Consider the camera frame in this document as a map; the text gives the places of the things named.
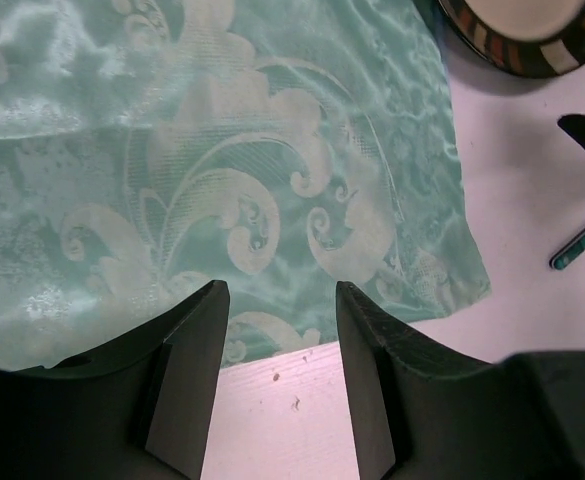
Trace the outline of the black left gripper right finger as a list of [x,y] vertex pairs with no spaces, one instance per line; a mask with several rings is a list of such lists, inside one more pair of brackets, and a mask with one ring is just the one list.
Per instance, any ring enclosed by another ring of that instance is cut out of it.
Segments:
[[361,478],[585,479],[585,351],[484,362],[350,282],[336,319]]

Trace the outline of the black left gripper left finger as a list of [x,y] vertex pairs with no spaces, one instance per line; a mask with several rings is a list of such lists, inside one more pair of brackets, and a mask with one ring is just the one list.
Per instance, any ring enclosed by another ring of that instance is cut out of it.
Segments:
[[214,280],[54,367],[0,370],[0,479],[199,478],[229,303]]

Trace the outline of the green patterned cloth placemat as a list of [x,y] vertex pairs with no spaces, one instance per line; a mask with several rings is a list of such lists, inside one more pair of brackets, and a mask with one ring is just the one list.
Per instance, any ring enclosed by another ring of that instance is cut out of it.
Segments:
[[490,292],[430,1],[0,1],[0,368],[213,279],[223,364]]

